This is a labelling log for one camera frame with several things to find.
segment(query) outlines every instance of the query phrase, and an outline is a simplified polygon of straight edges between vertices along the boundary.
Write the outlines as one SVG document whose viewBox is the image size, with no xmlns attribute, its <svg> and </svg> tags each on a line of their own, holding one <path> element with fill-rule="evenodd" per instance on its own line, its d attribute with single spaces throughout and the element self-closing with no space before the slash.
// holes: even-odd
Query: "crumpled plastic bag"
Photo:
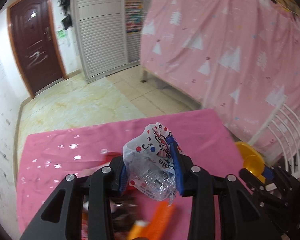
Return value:
<svg viewBox="0 0 300 240">
<path fill-rule="evenodd" d="M 149 124 L 140 136 L 124 145 L 123 161 L 129 185 L 158 201 L 169 198 L 172 204 L 177 190 L 174 163 L 166 140 L 169 137 L 172 133 L 161 123 Z"/>
</svg>

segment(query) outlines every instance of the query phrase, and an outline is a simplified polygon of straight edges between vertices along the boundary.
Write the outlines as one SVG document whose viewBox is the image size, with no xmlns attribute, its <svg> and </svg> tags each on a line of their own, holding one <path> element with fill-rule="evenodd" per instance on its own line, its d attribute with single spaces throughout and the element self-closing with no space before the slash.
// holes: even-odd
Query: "door handle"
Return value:
<svg viewBox="0 0 300 240">
<path fill-rule="evenodd" d="M 51 34 L 50 34 L 50 28 L 49 27 L 46 27 L 46 32 L 44 34 L 47 35 L 48 41 L 51 41 Z"/>
</svg>

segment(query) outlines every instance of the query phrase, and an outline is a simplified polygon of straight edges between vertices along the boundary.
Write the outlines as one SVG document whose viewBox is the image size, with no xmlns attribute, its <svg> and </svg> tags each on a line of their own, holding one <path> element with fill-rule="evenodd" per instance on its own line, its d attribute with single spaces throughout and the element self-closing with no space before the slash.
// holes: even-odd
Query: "wooden door frame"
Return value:
<svg viewBox="0 0 300 240">
<path fill-rule="evenodd" d="M 13 6 L 15 6 L 18 2 L 20 2 L 22 0 L 17 0 L 14 3 L 10 4 L 7 8 L 7 20 L 8 20 L 8 33 L 9 33 L 9 39 L 10 39 L 10 43 L 11 43 L 11 47 L 12 47 L 12 52 L 13 52 L 13 56 L 15 59 L 15 62 L 17 64 L 17 67 L 19 69 L 19 72 L 21 74 L 21 77 L 23 79 L 23 82 L 26 85 L 26 88 L 31 96 L 31 98 L 35 97 L 35 94 L 30 86 L 30 83 L 21 67 L 19 58 L 18 58 L 18 53 L 16 51 L 16 46 L 14 44 L 14 40 L 13 40 L 13 35 L 12 35 L 12 24 L 11 24 L 11 8 Z M 63 65 L 63 61 L 60 55 L 60 51 L 59 51 L 59 46 L 58 46 L 58 42 L 57 42 L 57 38 L 56 38 L 56 33 L 55 33 L 55 29 L 54 29 L 54 22 L 53 22 L 53 14 L 52 14 L 52 0 L 48 0 L 47 1 L 48 4 L 48 14 L 49 14 L 49 25 L 50 25 L 50 32 L 51 32 L 51 37 L 52 37 L 52 41 L 53 41 L 53 47 L 55 49 L 56 55 L 57 55 L 57 59 L 58 59 L 58 63 L 59 63 L 59 67 L 61 69 L 62 75 L 64 79 L 67 79 L 67 75 L 66 75 L 66 70 L 65 67 Z"/>
</svg>

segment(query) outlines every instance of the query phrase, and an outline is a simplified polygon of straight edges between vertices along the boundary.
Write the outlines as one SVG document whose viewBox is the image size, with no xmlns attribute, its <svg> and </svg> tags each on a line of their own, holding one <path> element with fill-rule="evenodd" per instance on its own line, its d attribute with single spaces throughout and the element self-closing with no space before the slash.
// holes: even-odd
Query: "tiled floor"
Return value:
<svg viewBox="0 0 300 240">
<path fill-rule="evenodd" d="M 139 81 L 139 66 L 87 84 L 81 74 L 39 94 L 23 108 L 18 133 L 18 163 L 29 134 L 106 122 L 173 114 L 199 105 L 154 77 Z"/>
</svg>

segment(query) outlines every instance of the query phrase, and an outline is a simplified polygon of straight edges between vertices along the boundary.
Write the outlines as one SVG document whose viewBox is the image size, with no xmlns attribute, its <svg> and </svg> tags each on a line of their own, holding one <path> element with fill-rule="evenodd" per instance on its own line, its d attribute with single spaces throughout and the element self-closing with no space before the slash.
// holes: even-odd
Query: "brown door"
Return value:
<svg viewBox="0 0 300 240">
<path fill-rule="evenodd" d="M 48 0 L 22 0 L 10 8 L 12 38 L 24 78 L 37 93 L 63 77 L 49 24 Z"/>
</svg>

